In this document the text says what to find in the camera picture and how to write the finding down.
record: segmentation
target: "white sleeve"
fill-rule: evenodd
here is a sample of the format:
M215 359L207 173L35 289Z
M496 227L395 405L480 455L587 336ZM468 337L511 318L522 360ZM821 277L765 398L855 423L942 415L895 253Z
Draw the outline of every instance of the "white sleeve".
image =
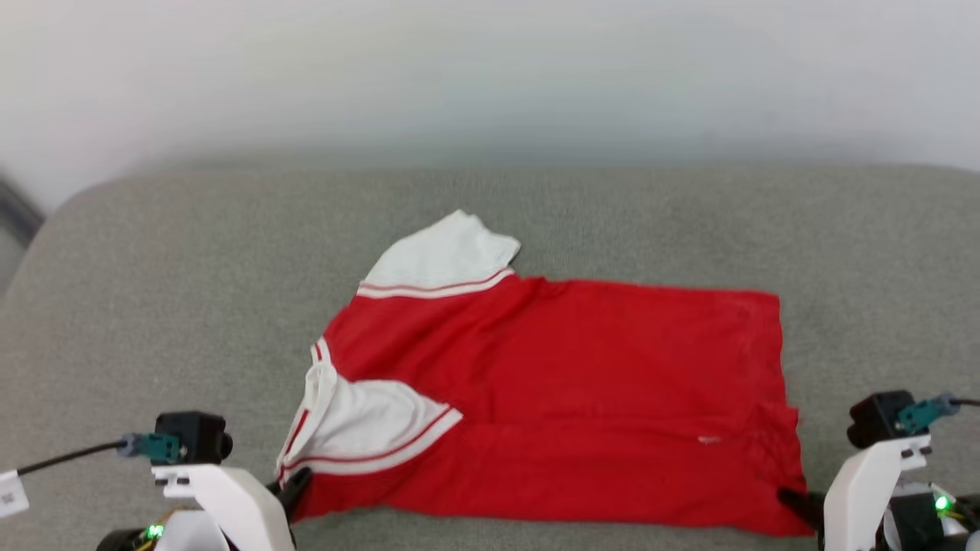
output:
M510 274L520 243L487 229L480 218L456 211L434 225L399 240L374 265L358 294L431 292L486 283Z

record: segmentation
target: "shirt sleeve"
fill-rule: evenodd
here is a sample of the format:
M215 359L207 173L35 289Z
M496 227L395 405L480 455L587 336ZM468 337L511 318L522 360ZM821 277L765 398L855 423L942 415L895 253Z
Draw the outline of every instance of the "shirt sleeve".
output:
M392 245L361 282L358 295L441 298L483 290L513 273L509 264L519 248L513 237L456 211Z

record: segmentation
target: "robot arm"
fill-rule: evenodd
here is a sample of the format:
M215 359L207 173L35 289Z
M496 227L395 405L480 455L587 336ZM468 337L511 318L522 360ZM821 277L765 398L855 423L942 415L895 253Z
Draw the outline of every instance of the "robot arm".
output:
M862 451L826 495L783 489L780 499L818 530L820 551L980 551L980 504L901 481L905 471L926 466L928 427L957 413L959 403L951 394L922 402L906 391L871 395L851 409L848 438Z

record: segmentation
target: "white wall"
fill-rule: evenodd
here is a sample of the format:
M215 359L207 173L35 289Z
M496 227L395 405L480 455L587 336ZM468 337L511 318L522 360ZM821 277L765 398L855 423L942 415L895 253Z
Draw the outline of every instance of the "white wall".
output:
M4 0L0 173L980 169L977 0Z

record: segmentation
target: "black cable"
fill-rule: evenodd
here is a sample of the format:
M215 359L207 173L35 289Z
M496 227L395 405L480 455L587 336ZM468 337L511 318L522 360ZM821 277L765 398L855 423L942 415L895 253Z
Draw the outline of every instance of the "black cable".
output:
M65 463L66 461L71 461L72 459L78 459L79 457L84 457L86 455L92 455L93 453L99 453L106 450L115 450L126 446L125 440L117 440L115 442L106 442L105 444L99 444L97 446L92 446L90 448L85 448L83 450L74 451L72 453L67 453L65 455L60 455L58 457L53 457L51 459L42 461L40 463L35 463L33 465L28 465L26 467L21 467L17 469L18 476L24 476L34 471L40 471L41 469L47 469L53 465L58 465L59 463Z

